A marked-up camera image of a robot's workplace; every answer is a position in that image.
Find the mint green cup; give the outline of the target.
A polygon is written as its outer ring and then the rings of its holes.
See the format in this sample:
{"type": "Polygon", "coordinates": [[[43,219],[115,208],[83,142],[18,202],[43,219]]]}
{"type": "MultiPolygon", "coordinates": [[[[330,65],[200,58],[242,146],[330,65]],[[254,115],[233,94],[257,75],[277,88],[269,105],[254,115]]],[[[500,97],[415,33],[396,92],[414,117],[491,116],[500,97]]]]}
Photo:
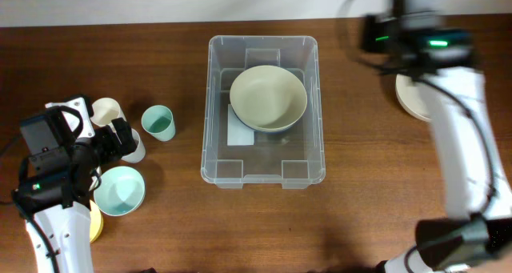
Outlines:
{"type": "Polygon", "coordinates": [[[163,105],[149,107],[142,114],[142,128],[161,142],[170,141],[176,134],[172,111],[163,105]]]}

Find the cream bowl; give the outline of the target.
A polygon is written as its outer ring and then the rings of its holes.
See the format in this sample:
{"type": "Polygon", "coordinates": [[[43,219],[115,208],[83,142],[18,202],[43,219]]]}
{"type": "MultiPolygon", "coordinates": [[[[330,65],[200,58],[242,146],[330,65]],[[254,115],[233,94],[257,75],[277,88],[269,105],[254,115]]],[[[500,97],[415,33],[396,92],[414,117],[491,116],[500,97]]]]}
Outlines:
{"type": "Polygon", "coordinates": [[[306,112],[308,98],[297,76],[278,66],[262,65],[235,78],[230,105],[244,122],[277,129],[297,122],[306,112]]]}
{"type": "Polygon", "coordinates": [[[424,122],[430,121],[428,110],[411,78],[398,74],[395,80],[395,92],[400,105],[408,114],[424,122]]]}

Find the dark blue bowl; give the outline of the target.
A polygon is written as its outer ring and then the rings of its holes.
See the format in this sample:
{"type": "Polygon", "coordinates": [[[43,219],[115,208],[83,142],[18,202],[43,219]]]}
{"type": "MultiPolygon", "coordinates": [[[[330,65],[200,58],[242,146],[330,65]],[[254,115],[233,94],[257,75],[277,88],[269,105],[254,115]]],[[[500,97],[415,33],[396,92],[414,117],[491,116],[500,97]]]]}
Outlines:
{"type": "Polygon", "coordinates": [[[279,127],[277,129],[265,129],[265,128],[262,128],[262,127],[258,127],[258,126],[253,126],[253,125],[250,125],[249,123],[247,122],[244,122],[243,120],[241,120],[239,117],[237,117],[238,121],[240,121],[243,125],[245,126],[248,126],[249,128],[251,128],[252,130],[255,130],[257,132],[262,132],[262,133],[266,133],[266,134],[277,134],[277,133],[281,133],[281,132],[284,132],[284,131],[287,131],[289,130],[290,128],[294,127],[295,125],[298,124],[299,121],[301,121],[300,119],[297,121],[297,122],[293,122],[287,126],[284,126],[284,127],[279,127]]]}

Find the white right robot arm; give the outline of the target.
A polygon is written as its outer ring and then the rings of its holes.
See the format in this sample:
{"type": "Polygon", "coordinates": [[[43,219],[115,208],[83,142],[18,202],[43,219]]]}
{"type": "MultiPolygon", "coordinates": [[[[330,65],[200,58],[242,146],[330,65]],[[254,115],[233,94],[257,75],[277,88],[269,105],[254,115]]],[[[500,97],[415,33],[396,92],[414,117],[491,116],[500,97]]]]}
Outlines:
{"type": "Polygon", "coordinates": [[[415,243],[377,272],[460,272],[511,252],[511,188],[486,108],[485,78],[474,67],[470,33],[403,29],[397,19],[367,15],[361,48],[388,54],[417,87],[430,119],[442,175],[446,217],[417,223],[415,243]]]}

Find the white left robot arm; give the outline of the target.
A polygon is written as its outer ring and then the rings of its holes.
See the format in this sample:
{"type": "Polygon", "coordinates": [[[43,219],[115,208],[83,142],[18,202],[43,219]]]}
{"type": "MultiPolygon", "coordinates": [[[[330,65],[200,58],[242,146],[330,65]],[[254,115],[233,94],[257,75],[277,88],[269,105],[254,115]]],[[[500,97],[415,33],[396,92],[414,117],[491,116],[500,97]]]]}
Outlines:
{"type": "Polygon", "coordinates": [[[92,272],[88,237],[90,195],[101,185],[98,167],[135,151],[130,124],[116,118],[81,138],[64,121],[22,126],[31,155],[22,160],[11,193],[26,222],[40,272],[92,272]]]}

